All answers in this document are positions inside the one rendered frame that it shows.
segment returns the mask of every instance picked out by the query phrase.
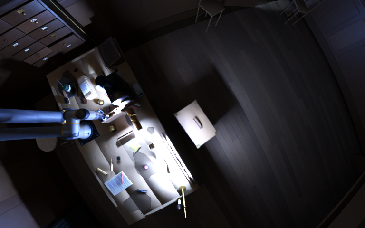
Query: white round stool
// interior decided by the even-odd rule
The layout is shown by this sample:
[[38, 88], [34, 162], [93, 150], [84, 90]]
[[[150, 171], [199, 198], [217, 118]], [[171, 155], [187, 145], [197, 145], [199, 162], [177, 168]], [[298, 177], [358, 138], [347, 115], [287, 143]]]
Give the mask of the white round stool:
[[37, 146], [44, 152], [51, 152], [57, 147], [58, 139], [54, 138], [41, 138], [37, 139]]

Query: robotic arm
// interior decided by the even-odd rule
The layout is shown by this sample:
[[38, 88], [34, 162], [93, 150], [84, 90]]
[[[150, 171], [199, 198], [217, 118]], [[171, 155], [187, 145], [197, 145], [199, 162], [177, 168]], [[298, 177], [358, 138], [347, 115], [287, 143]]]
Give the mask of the robotic arm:
[[88, 139], [93, 128], [80, 120], [105, 120], [103, 111], [64, 109], [59, 112], [0, 109], [0, 123], [60, 123], [60, 127], [2, 128], [0, 141], [60, 137], [64, 140]]

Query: desk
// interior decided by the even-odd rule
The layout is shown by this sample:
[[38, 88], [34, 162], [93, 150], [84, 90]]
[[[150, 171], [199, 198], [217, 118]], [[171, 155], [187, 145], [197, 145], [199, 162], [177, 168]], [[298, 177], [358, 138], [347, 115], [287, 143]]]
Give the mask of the desk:
[[[127, 62], [116, 66], [116, 68], [124, 73], [123, 79], [128, 82], [130, 86], [138, 83]], [[109, 98], [99, 91], [97, 91], [97, 99], [104, 100], [105, 103], [103, 106], [100, 106], [96, 103], [97, 99], [89, 100], [88, 104], [82, 104], [80, 99], [77, 97], [70, 98], [71, 103], [65, 104], [63, 101], [63, 95], [57, 89], [56, 79], [59, 80], [62, 77], [63, 72], [66, 70], [69, 70], [75, 76], [76, 80], [83, 75], [87, 75], [91, 79], [92, 83], [95, 83], [95, 78], [98, 75], [110, 74], [112, 71], [104, 67], [97, 49], [92, 49], [78, 58], [68, 62], [62, 67], [56, 69], [55, 71], [49, 73], [47, 75], [47, 79], [60, 109], [86, 108], [90, 110], [101, 109], [105, 112], [106, 107], [112, 108]], [[174, 200], [179, 197], [176, 189], [180, 186], [186, 186], [186, 195], [199, 187], [197, 184], [191, 185], [188, 182], [183, 172], [170, 154], [168, 148], [165, 146], [161, 138], [161, 134], [165, 130], [154, 113], [146, 96], [144, 95], [142, 97], [138, 97], [137, 100], [138, 103], [141, 104], [141, 107], [136, 111], [136, 113], [143, 127], [143, 129], [139, 131], [134, 129], [135, 140], [137, 140], [141, 145], [141, 149], [138, 152], [145, 154], [156, 167], [156, 173], [150, 176], [149, 179], [143, 178], [137, 172], [134, 166], [135, 160], [133, 157], [133, 152], [127, 146], [122, 145], [117, 140], [117, 135], [115, 133], [109, 132], [108, 127], [113, 124], [113, 122], [118, 121], [118, 119], [106, 124], [101, 123], [100, 121], [94, 121], [100, 136], [83, 146], [81, 146], [76, 140], [78, 149], [87, 162], [90, 171], [93, 172], [105, 194], [110, 198], [128, 224], [132, 224], [143, 219], [144, 215], [148, 212], [155, 212], [160, 208], [165, 207], [166, 204], [174, 202]], [[148, 127], [154, 128], [153, 134], [150, 134], [147, 131]], [[150, 143], [154, 143], [155, 148], [150, 150], [147, 146]], [[117, 156], [121, 157], [119, 162], [116, 162]], [[111, 158], [114, 158], [113, 172], [110, 171]], [[166, 163], [169, 166], [168, 168], [170, 173], [167, 173]], [[102, 170], [106, 171], [108, 175], [105, 176], [97, 172], [97, 168], [101, 168]], [[121, 171], [126, 174], [133, 185], [116, 196], [112, 196], [109, 190], [107, 190], [107, 188], [104, 186], [104, 183]], [[127, 200], [136, 189], [148, 190], [147, 195], [151, 198], [151, 208], [149, 210], [142, 212], [139, 210], [134, 212], [127, 212], [124, 210], [123, 202]]]

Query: filing cabinet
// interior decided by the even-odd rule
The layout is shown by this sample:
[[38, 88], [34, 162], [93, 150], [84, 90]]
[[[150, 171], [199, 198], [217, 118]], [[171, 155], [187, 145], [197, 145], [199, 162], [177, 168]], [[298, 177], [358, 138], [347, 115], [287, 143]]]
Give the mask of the filing cabinet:
[[54, 31], [62, 28], [63, 26], [65, 26], [65, 25], [62, 24], [61, 21], [59, 21], [58, 19], [55, 19], [55, 20], [51, 21], [50, 23], [47, 23], [44, 26], [41, 26], [40, 28], [29, 33], [29, 36], [33, 37], [34, 39], [40, 40], [43, 37], [45, 37], [46, 35], [53, 34]]
[[22, 48], [28, 47], [32, 43], [36, 42], [35, 39], [33, 39], [30, 36], [23, 36], [22, 38], [18, 39], [17, 41], [11, 43], [9, 46], [1, 50], [0, 52], [8, 55], [13, 56], [16, 53], [20, 52]]
[[0, 50], [10, 45], [12, 42], [22, 38], [23, 36], [25, 36], [25, 34], [16, 28], [12, 28], [5, 32], [0, 36]]
[[24, 59], [28, 58], [29, 56], [35, 54], [37, 51], [44, 48], [45, 45], [40, 42], [35, 42], [34, 44], [29, 45], [28, 47], [22, 49], [17, 54], [13, 55], [19, 61], [23, 61]]
[[53, 42], [63, 38], [64, 36], [71, 33], [67, 27], [62, 27], [59, 30], [54, 31], [52, 34], [40, 39], [39, 41], [44, 45], [50, 45]]
[[0, 7], [0, 12], [5, 12], [0, 15], [2, 54], [41, 67], [85, 42], [84, 31], [57, 1], [16, 0], [9, 4]]
[[31, 1], [22, 7], [11, 10], [10, 13], [1, 17], [1, 19], [12, 26], [17, 26], [23, 21], [46, 10], [38, 1]]

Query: dark wood floor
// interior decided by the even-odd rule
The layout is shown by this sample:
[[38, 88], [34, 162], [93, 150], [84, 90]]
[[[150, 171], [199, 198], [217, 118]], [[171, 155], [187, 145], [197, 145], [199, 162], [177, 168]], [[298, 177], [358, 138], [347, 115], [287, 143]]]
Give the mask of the dark wood floor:
[[[333, 76], [302, 21], [277, 1], [125, 53], [204, 190], [132, 227], [315, 227], [356, 179], [359, 147]], [[196, 149], [173, 113], [197, 100], [219, 134]]]

